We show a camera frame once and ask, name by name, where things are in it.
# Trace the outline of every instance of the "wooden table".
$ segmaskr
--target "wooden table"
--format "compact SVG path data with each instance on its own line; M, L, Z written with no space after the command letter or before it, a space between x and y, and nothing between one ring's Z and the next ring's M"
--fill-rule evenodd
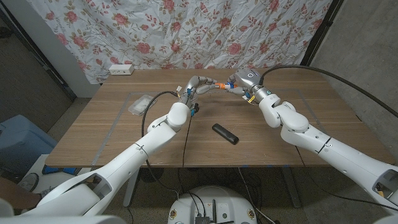
M142 116L127 108L143 94L154 96L185 86L193 75L225 82L236 69L136 70L130 76L110 76L87 104L46 160L52 167L103 166L141 137ZM282 101L292 103L309 122L328 135L386 163L393 156L362 123L352 109L319 74L307 70L276 70L264 85ZM176 97L164 95L150 109L146 127L168 113ZM295 148L270 128L257 106L242 98L214 90L200 95L200 110L175 139L149 158L156 167L268 167L302 166ZM239 137L232 145L211 127L219 123ZM326 166L317 155L300 150L308 166Z

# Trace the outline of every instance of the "gray wall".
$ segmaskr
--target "gray wall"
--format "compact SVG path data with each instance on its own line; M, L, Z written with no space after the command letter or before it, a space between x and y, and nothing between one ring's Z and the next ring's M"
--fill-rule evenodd
M398 2L345 0L311 66L398 111ZM398 118L345 84L329 82L398 161Z
M21 114L43 131L72 103L15 35L0 39L0 93L0 122Z
M77 97L93 97L100 85L92 85L76 59L56 38L51 28L25 0L2 0L39 49L69 84Z

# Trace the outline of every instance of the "blue container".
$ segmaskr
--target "blue container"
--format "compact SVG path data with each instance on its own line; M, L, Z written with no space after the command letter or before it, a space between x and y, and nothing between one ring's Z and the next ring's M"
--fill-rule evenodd
M22 115L0 124L0 167L15 174L26 174L42 154L57 145L47 133Z

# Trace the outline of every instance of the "orange connector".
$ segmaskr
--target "orange connector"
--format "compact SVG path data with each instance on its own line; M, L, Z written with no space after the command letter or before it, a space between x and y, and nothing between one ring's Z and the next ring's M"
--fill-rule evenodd
M228 90L231 88L230 84L224 84L224 83L216 83L215 84L217 88L221 89L221 90Z

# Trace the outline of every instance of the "black remote control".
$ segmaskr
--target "black remote control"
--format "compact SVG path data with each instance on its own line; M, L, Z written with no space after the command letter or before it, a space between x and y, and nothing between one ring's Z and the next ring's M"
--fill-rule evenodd
M217 132L220 136L222 136L223 138L225 138L226 140L228 140L230 143L232 144L236 144L239 141L239 138L236 137L234 134L232 134L231 132L229 132L227 129L225 129L224 127L222 127L219 124L215 124L213 125L213 127L211 127L215 132Z

